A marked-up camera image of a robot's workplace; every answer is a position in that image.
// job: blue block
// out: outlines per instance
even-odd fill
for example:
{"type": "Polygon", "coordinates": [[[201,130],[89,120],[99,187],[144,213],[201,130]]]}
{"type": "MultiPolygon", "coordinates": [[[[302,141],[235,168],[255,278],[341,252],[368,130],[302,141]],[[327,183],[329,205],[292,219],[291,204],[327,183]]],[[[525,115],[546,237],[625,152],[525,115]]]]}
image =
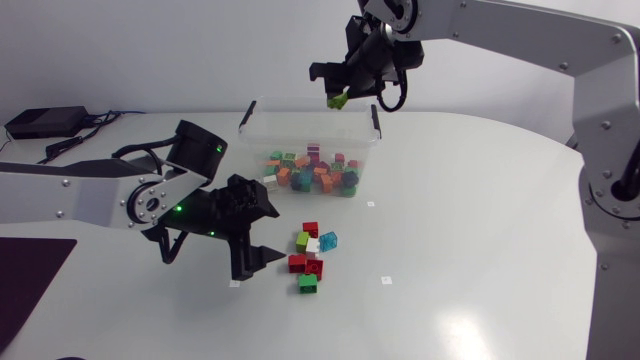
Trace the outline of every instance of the blue block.
{"type": "Polygon", "coordinates": [[[338,237],[332,231],[320,236],[320,252],[329,251],[338,247],[338,237]]]}

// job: yellow-green block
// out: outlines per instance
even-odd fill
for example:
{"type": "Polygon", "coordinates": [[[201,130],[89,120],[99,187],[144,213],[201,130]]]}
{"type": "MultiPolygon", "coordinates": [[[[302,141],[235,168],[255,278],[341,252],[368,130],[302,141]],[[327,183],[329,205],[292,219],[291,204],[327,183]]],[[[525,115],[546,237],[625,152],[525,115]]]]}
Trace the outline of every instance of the yellow-green block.
{"type": "Polygon", "coordinates": [[[300,254],[307,252],[307,242],[309,241],[309,233],[306,231],[300,231],[298,233],[298,240],[296,240],[296,251],[300,254]]]}

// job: black mat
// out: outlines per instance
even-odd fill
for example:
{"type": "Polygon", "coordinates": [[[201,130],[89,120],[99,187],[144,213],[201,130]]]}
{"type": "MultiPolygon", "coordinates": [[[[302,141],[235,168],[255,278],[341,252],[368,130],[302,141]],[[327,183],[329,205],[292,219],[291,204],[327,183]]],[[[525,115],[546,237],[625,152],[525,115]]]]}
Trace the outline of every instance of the black mat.
{"type": "Polygon", "coordinates": [[[76,245],[71,239],[0,237],[0,354],[18,334],[76,245]]]}

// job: white block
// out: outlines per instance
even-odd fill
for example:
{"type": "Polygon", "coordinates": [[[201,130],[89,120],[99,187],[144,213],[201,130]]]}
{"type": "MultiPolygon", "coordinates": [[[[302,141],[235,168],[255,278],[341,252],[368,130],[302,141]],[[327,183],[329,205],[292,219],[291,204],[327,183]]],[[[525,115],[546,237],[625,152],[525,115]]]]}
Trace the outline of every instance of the white block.
{"type": "Polygon", "coordinates": [[[267,191],[278,189],[278,178],[275,175],[265,176],[264,179],[262,179],[262,183],[264,187],[267,188],[267,191]]]}
{"type": "Polygon", "coordinates": [[[309,238],[307,241],[307,259],[318,259],[318,254],[320,254],[320,240],[309,238]]]}

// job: green block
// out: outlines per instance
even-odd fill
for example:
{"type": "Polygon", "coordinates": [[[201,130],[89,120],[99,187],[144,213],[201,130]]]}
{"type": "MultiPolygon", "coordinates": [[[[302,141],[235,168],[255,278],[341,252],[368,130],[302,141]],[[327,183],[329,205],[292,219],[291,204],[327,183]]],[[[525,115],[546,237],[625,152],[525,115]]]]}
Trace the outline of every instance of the green block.
{"type": "Polygon", "coordinates": [[[344,171],[344,164],[343,163],[332,163],[331,164],[331,172],[341,172],[344,171]]]}
{"type": "Polygon", "coordinates": [[[264,176],[275,175],[278,172],[278,167],[275,165],[267,166],[264,170],[264,176]]]}
{"type": "Polygon", "coordinates": [[[347,104],[348,100],[349,96],[347,95],[347,93],[343,93],[331,99],[327,99],[327,106],[330,109],[341,110],[347,104]]]}
{"type": "Polygon", "coordinates": [[[282,151],[274,151],[269,157],[271,160],[282,160],[282,151]]]}
{"type": "Polygon", "coordinates": [[[344,169],[344,172],[354,172],[354,173],[356,173],[356,175],[360,176],[360,171],[358,171],[358,168],[352,168],[352,167],[347,166],[344,169]]]}
{"type": "Polygon", "coordinates": [[[342,196],[354,196],[356,194],[356,187],[352,186],[350,188],[343,187],[342,188],[342,196]]]}
{"type": "Polygon", "coordinates": [[[316,274],[300,275],[298,286],[300,294],[315,294],[318,292],[318,276],[316,274]]]}
{"type": "Polygon", "coordinates": [[[307,252],[307,242],[309,241],[309,233],[306,231],[300,231],[298,233],[298,240],[296,240],[296,251],[300,254],[307,252]]]}

